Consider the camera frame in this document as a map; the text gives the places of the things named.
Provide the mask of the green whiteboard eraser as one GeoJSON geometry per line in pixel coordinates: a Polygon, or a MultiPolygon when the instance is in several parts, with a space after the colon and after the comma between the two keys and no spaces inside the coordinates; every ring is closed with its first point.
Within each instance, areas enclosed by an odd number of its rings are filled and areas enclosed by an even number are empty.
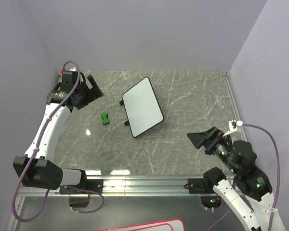
{"type": "Polygon", "coordinates": [[[110,120],[108,118],[108,113],[107,112],[102,112],[101,113],[101,118],[102,118],[102,124],[106,125],[110,123],[110,120]]]}

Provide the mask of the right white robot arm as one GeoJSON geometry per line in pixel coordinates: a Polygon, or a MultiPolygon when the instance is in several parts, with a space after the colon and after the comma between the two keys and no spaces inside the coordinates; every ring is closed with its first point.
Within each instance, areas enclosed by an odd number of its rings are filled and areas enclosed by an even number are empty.
{"type": "Polygon", "coordinates": [[[196,149],[214,155],[233,173],[230,182],[218,167],[201,179],[188,179],[184,186],[190,194],[216,193],[236,215],[246,231],[284,231],[286,228],[276,208],[280,184],[273,191],[267,175],[256,166],[257,155],[247,141],[232,141],[231,134],[241,132],[243,123],[231,121],[223,132],[212,127],[204,132],[190,132],[187,137],[196,149]]]}

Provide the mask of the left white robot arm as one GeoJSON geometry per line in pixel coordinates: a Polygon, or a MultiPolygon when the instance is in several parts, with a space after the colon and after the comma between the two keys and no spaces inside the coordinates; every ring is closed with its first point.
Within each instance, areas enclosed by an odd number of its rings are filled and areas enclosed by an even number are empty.
{"type": "Polygon", "coordinates": [[[44,117],[32,144],[24,156],[13,161],[23,186],[56,190],[70,185],[76,193],[87,190],[85,171],[60,168],[53,162],[54,153],[73,109],[79,110],[103,95],[92,75],[63,71],[62,81],[47,95],[44,117]]]}

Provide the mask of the small white whiteboard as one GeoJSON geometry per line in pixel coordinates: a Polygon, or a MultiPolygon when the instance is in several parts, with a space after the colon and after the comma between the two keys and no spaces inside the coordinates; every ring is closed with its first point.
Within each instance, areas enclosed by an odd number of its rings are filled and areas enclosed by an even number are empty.
{"type": "Polygon", "coordinates": [[[120,105],[124,106],[133,138],[137,138],[164,121],[164,114],[158,102],[149,77],[144,77],[122,94],[120,105]]]}

